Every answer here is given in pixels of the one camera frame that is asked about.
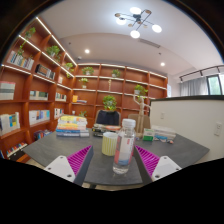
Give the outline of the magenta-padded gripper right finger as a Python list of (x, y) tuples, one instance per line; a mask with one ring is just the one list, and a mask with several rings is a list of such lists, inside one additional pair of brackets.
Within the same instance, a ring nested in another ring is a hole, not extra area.
[(181, 170), (168, 156), (159, 157), (140, 146), (135, 146), (134, 157), (144, 185)]

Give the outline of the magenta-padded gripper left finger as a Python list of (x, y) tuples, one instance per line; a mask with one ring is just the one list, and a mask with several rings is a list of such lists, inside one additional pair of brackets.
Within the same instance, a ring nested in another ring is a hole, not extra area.
[(92, 157), (93, 146), (89, 145), (69, 156), (58, 156), (45, 168), (45, 171), (81, 186)]

